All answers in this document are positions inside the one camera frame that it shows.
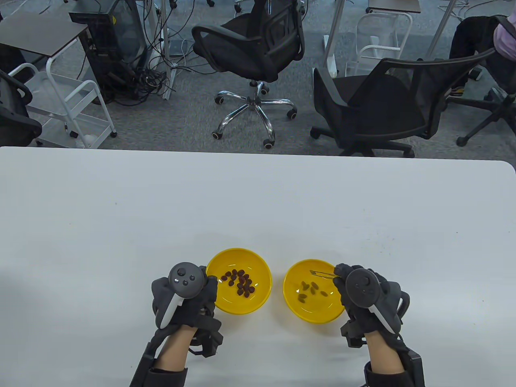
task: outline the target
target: black pants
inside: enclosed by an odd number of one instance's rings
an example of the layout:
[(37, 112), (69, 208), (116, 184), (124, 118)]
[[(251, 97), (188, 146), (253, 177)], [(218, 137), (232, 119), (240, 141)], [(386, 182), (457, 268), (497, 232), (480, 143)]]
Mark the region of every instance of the black pants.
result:
[[(483, 52), (492, 47), (494, 30), (498, 26), (498, 20), (489, 16), (473, 16), (464, 19), (455, 30), (452, 46), (450, 48), (450, 59), (463, 58), (475, 55), (475, 52)], [(508, 79), (516, 69), (516, 63), (494, 53), (487, 60), (487, 68), (496, 79)], [(467, 82), (467, 75), (460, 78), (454, 87), (464, 86)]]

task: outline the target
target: yellow bowl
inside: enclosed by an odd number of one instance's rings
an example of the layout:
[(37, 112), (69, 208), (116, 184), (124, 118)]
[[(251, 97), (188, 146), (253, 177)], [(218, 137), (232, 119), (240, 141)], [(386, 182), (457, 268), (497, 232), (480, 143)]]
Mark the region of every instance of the yellow bowl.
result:
[[(226, 272), (233, 269), (244, 270), (252, 280), (255, 291), (249, 298), (239, 296), (238, 278), (234, 286), (229, 286), (229, 279), (221, 280)], [(219, 281), (217, 301), (215, 305), (231, 314), (248, 314), (258, 310), (270, 296), (272, 290), (272, 274), (269, 266), (258, 254), (246, 249), (228, 249), (221, 251), (208, 264), (206, 274), (216, 276)]]
[[(326, 324), (342, 314), (341, 295), (332, 280), (310, 273), (310, 270), (333, 273), (333, 269), (328, 262), (305, 260), (288, 270), (283, 281), (283, 297), (296, 316), (309, 323)], [(306, 296), (302, 298), (304, 303), (299, 300), (300, 295)]]

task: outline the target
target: black mesh chair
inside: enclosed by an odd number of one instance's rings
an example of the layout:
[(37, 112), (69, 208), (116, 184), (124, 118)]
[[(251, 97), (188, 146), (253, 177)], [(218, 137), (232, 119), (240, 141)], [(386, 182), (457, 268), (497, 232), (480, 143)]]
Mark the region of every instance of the black mesh chair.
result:
[[(516, 39), (516, 29), (514, 26), (509, 23), (505, 17), (495, 17), (498, 19), (502, 27), (504, 27), (506, 31)], [(456, 144), (460, 147), (465, 146), (470, 138), (484, 129), (491, 122), (497, 122), (499, 119), (503, 119), (507, 122), (514, 134), (516, 134), (516, 106), (514, 105), (514, 101), (516, 100), (516, 62), (511, 62), (509, 59), (501, 56), (498, 52), (495, 52), (493, 56), (485, 63), (482, 63), (482, 65), (489, 71), (498, 86), (507, 93), (507, 96), (503, 97), (496, 88), (492, 88), (484, 97), (483, 101), (452, 96), (449, 96), (446, 99), (446, 104), (454, 103), (458, 105), (472, 106), (491, 112), (485, 120), (478, 124), (466, 136), (457, 138)]]
[(29, 118), (25, 108), (31, 100), (23, 83), (0, 70), (0, 147), (26, 147), (41, 135), (41, 124)]
[(310, 135), (335, 139), (342, 156), (373, 149), (403, 151), (412, 147), (392, 140), (431, 138), (439, 126), (445, 94), (452, 84), (493, 54), (459, 59), (407, 61), (385, 58), (369, 75), (332, 79), (328, 70), (314, 70), (314, 104), (330, 129), (312, 127)]
[(229, 113), (212, 132), (215, 139), (222, 138), (222, 132), (236, 116), (252, 107), (262, 119), (268, 138), (265, 148), (274, 146), (275, 133), (272, 124), (262, 110), (266, 105), (287, 105), (287, 116), (295, 118), (296, 105), (287, 99), (265, 100), (262, 95), (269, 91), (266, 82), (278, 79), (278, 73), (293, 60), (300, 60), (304, 54), (304, 37), (297, 0), (276, 0), (274, 12), (265, 10), (266, 0), (255, 0), (251, 13), (242, 14), (226, 24), (218, 26), (198, 25), (192, 29), (194, 52), (205, 58), (216, 71), (232, 72), (251, 80), (251, 95), (243, 96), (230, 91), (221, 91), (215, 103), (224, 98), (235, 98), (244, 104)]

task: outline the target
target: chair base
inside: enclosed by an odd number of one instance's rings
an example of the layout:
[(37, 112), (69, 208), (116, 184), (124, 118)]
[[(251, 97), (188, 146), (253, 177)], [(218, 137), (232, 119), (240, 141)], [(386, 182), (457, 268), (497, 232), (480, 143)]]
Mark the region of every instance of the chair base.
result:
[(470, 138), (484, 129), (491, 122), (497, 122), (499, 119), (503, 119), (505, 122), (507, 122), (507, 125), (509, 125), (513, 133), (516, 135), (516, 106), (514, 106), (515, 100), (516, 95), (509, 94), (503, 98), (500, 92), (495, 88), (489, 90), (483, 101), (449, 96), (446, 99), (446, 104), (455, 103), (458, 105), (472, 106), (491, 112), (491, 114), (473, 130), (471, 130), (471, 132), (469, 132), (464, 137), (458, 137), (456, 144), (460, 147), (465, 146)]
[(222, 133), (224, 132), (225, 127), (233, 121), (235, 117), (240, 115), (242, 112), (247, 110), (248, 108), (253, 108), (256, 113), (258, 113), (259, 117), (262, 119), (263, 124), (265, 125), (265, 129), (267, 131), (267, 137), (263, 141), (263, 145), (266, 149), (271, 149), (274, 146), (276, 141), (276, 134), (274, 133), (274, 129), (272, 128), (272, 124), (268, 119), (267, 115), (263, 111), (262, 107), (267, 105), (288, 105), (291, 109), (287, 112), (287, 117), (293, 120), (297, 115), (297, 107), (291, 100), (286, 99), (276, 99), (276, 100), (263, 100), (262, 95), (266, 95), (269, 92), (269, 87), (265, 84), (265, 82), (256, 82), (251, 81), (249, 84), (251, 87), (251, 96), (244, 97), (242, 95), (238, 95), (232, 93), (230, 91), (220, 91), (215, 96), (215, 103), (217, 105), (221, 105), (224, 102), (225, 98), (234, 98), (244, 102), (244, 105), (239, 107), (237, 110), (229, 113), (219, 124), (216, 131), (212, 132), (213, 138), (216, 140), (220, 140), (222, 138)]
[[(335, 138), (334, 133), (325, 128), (313, 126), (310, 130), (310, 136), (312, 138), (319, 138), (320, 135)], [(410, 145), (402, 144), (394, 141), (356, 141), (353, 145), (344, 149), (340, 156), (352, 156), (355, 153), (360, 153), (365, 157), (375, 157), (373, 149), (388, 149), (393, 151), (403, 151), (403, 157), (413, 158), (415, 157), (414, 150)]]

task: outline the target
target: glove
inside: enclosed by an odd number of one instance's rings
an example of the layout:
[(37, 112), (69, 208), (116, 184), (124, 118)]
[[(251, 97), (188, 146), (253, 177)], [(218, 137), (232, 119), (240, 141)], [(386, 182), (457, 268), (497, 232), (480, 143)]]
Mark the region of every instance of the glove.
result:
[[(348, 275), (355, 269), (363, 269), (363, 267), (360, 265), (349, 266), (341, 263), (338, 264), (333, 271), (333, 273), (337, 276), (333, 278), (333, 284), (341, 294), (341, 304), (346, 308), (346, 312), (348, 313), (350, 320), (352, 322), (357, 322), (362, 331), (362, 334), (378, 331), (384, 338), (387, 345), (389, 345), (391, 348), (397, 351), (408, 351), (408, 348), (404, 344), (401, 336), (390, 333), (383, 326), (375, 314), (371, 313), (369, 309), (356, 306), (349, 298), (349, 295), (346, 291), (346, 279)], [(385, 277), (374, 272), (372, 269), (368, 270), (376, 275), (378, 281), (380, 282), (381, 290), (387, 294), (390, 289), (389, 282), (385, 279)]]
[[(203, 273), (206, 273), (206, 268), (200, 267)], [(201, 292), (194, 298), (186, 299), (183, 305), (179, 306), (170, 321), (170, 325), (188, 325), (193, 328), (199, 328), (198, 322), (200, 316), (214, 316), (215, 301), (217, 300), (217, 277), (209, 276), (207, 283)], [(168, 278), (162, 277), (152, 282), (152, 310), (156, 315), (159, 306), (170, 300), (170, 294), (173, 290), (169, 286)]]

